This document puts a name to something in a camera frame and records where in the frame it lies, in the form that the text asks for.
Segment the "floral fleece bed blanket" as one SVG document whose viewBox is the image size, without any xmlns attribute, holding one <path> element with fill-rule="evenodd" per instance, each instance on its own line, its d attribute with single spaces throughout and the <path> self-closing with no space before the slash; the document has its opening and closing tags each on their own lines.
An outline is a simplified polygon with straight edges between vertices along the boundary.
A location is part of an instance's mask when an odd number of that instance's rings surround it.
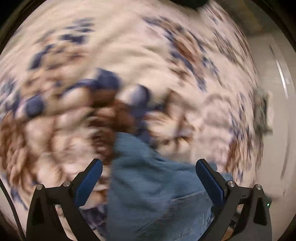
<svg viewBox="0 0 296 241">
<path fill-rule="evenodd" d="M 252 186 L 258 83 L 245 34 L 216 1 L 44 2 L 1 53 L 1 176 L 21 223 L 38 183 L 60 185 L 100 158 L 83 211 L 102 234 L 117 132 Z"/>
</svg>

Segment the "dark teal folded comforter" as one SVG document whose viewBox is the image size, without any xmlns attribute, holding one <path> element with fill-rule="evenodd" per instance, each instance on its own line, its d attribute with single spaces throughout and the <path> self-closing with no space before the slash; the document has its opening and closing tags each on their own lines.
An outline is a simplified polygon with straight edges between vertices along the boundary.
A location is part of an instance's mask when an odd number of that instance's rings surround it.
<svg viewBox="0 0 296 241">
<path fill-rule="evenodd" d="M 202 7 L 208 0 L 171 0 L 173 3 L 181 5 L 186 8 L 197 10 L 198 8 Z"/>
</svg>

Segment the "white bed headboard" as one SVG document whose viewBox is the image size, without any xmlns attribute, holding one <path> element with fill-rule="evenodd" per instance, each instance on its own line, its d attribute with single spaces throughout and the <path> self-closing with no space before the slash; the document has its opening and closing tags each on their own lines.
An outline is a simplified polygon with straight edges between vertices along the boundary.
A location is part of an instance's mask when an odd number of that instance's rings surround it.
<svg viewBox="0 0 296 241">
<path fill-rule="evenodd" d="M 295 51 L 280 31 L 248 39 L 261 85 L 273 94 L 273 134 L 263 139 L 257 183 L 272 198 L 272 238 L 295 216 Z"/>
</svg>

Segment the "folded white grey garment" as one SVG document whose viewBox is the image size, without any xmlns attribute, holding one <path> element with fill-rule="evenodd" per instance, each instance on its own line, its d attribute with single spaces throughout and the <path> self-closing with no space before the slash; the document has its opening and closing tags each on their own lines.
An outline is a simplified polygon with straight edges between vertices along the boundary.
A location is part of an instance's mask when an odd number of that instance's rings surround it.
<svg viewBox="0 0 296 241">
<path fill-rule="evenodd" d="M 257 88 L 253 92 L 253 127 L 258 135 L 273 134 L 273 95 L 270 91 Z"/>
</svg>

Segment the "light blue denim jeans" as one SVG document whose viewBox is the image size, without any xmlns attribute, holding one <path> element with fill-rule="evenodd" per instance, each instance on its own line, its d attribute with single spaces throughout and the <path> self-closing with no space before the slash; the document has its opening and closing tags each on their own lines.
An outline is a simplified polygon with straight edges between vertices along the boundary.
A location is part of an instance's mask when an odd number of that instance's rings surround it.
<svg viewBox="0 0 296 241">
<path fill-rule="evenodd" d="M 217 208 L 195 166 L 161 157 L 118 133 L 107 196 L 108 240 L 198 240 Z"/>
</svg>

